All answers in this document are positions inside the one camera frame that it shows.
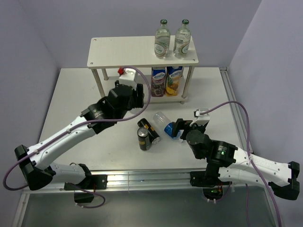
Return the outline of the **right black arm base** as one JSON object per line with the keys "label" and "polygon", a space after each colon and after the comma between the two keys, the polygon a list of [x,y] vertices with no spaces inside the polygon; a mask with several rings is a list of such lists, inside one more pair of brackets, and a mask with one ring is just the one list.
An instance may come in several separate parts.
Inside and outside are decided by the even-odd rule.
{"label": "right black arm base", "polygon": [[231,181],[222,181],[219,176],[220,174],[217,172],[192,171],[190,172],[190,184],[193,187],[201,187],[204,200],[216,204],[226,196],[232,185]]}

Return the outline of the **clear glass bottle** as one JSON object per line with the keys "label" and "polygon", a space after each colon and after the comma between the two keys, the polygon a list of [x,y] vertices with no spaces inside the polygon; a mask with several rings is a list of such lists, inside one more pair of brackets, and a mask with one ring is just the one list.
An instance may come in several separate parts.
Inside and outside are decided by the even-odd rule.
{"label": "clear glass bottle", "polygon": [[183,19],[181,27],[176,31],[173,52],[175,57],[184,58],[187,56],[191,41],[191,31],[188,28],[189,20]]}
{"label": "clear glass bottle", "polygon": [[154,53],[157,58],[166,58],[169,54],[170,46],[170,31],[167,26],[168,21],[162,19],[160,21],[160,27],[156,30],[154,40]]}

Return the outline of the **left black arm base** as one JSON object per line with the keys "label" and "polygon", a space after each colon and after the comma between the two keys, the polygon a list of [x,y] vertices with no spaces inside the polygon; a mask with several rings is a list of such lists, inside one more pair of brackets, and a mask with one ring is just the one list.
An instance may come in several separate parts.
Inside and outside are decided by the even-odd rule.
{"label": "left black arm base", "polygon": [[74,191],[74,201],[77,204],[86,205],[97,197],[97,190],[107,188],[107,175],[92,175],[79,184],[65,183],[65,191]]}

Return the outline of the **blue-label water bottle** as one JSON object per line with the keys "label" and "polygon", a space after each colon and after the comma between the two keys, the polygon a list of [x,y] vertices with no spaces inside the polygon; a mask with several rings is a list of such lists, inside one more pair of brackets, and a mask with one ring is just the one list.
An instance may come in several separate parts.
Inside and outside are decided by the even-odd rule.
{"label": "blue-label water bottle", "polygon": [[181,132],[178,131],[177,136],[172,136],[172,121],[163,113],[157,112],[153,116],[153,121],[156,126],[161,129],[167,136],[169,136],[173,140],[179,140],[181,136]]}

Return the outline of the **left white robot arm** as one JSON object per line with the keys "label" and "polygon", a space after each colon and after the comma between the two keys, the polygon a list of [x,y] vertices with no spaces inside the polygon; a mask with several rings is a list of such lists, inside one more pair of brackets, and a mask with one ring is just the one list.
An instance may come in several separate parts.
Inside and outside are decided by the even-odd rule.
{"label": "left white robot arm", "polygon": [[93,177],[85,164],[61,165],[55,160],[80,142],[114,126],[133,108],[142,108],[143,84],[135,88],[115,82],[107,96],[90,105],[81,115],[61,131],[43,142],[15,149],[19,167],[30,190],[39,190],[49,183],[71,183],[81,189],[93,184]]}

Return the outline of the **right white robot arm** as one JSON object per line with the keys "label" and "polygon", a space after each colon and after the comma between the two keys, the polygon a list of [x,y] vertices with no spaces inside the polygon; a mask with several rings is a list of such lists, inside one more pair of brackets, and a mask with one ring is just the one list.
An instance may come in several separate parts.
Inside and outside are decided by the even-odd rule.
{"label": "right white robot arm", "polygon": [[274,195],[294,201],[300,193],[297,177],[300,165],[297,162],[279,163],[248,154],[245,150],[228,142],[212,140],[205,134],[206,125],[186,121],[182,118],[172,123],[172,135],[183,131],[185,140],[196,159],[206,160],[204,171],[190,173],[190,184],[194,187],[215,187],[229,182],[269,186]]}

